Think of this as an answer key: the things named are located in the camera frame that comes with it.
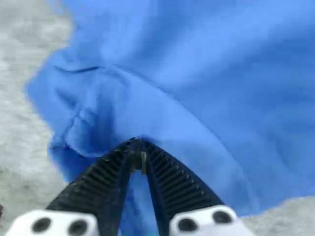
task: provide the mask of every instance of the gray carpet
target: gray carpet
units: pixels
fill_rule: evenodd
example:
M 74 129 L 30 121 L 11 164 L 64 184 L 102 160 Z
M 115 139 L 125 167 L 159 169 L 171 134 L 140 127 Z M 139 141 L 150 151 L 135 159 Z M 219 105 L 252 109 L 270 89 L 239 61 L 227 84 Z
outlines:
M 51 133 L 23 86 L 51 51 L 65 45 L 69 30 L 44 0 L 0 0 L 0 235 L 17 215 L 44 207 L 64 186 L 47 158 Z M 305 198 L 244 221 L 258 236 L 313 236 L 314 211 L 315 198 Z

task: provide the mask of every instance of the blue fabric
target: blue fabric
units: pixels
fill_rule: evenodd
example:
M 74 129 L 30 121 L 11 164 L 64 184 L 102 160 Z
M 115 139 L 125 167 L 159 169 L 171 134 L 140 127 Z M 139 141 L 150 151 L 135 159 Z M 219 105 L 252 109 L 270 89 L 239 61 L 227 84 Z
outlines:
M 240 216 L 315 194 L 314 0 L 62 0 L 73 18 L 27 92 L 68 181 L 142 137 Z M 143 176 L 122 233 L 157 232 Z

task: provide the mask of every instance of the screw hole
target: screw hole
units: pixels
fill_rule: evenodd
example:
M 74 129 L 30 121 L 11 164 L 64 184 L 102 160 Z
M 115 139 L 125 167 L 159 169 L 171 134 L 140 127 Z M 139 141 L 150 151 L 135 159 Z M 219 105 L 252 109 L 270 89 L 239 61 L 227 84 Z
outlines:
M 180 222 L 178 223 L 178 228 L 180 231 L 192 232 L 195 231 L 198 228 L 198 226 L 193 220 L 186 218 L 180 220 Z
M 34 233 L 42 233 L 49 228 L 50 223 L 51 223 L 51 219 L 41 218 L 33 224 L 32 230 Z
M 226 224 L 232 222 L 232 218 L 230 217 L 230 215 L 223 211 L 215 212 L 213 214 L 213 219 L 215 220 L 216 223 L 219 224 Z
M 73 222 L 69 227 L 69 234 L 71 236 L 81 236 L 87 230 L 87 223 L 84 220 L 77 220 Z

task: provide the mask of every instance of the gray surface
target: gray surface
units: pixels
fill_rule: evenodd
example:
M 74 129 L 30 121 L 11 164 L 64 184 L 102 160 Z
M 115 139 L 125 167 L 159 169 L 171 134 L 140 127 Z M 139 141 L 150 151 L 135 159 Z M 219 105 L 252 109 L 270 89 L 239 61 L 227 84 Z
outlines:
M 43 0 L 0 0 L 0 235 L 14 217 L 45 206 L 64 185 L 47 158 L 51 134 L 23 86 L 65 44 L 69 29 Z M 245 222 L 258 236 L 313 236 L 314 211 L 315 198 L 298 199 Z

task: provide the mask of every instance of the blue cloth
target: blue cloth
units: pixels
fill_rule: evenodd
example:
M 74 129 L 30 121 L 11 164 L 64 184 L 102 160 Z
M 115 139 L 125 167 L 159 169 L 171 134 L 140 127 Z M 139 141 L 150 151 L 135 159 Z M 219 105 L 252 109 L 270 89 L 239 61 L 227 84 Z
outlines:
M 142 137 L 240 216 L 315 194 L 314 0 L 62 0 L 73 19 L 27 92 L 68 181 Z M 143 176 L 122 233 L 157 232 Z

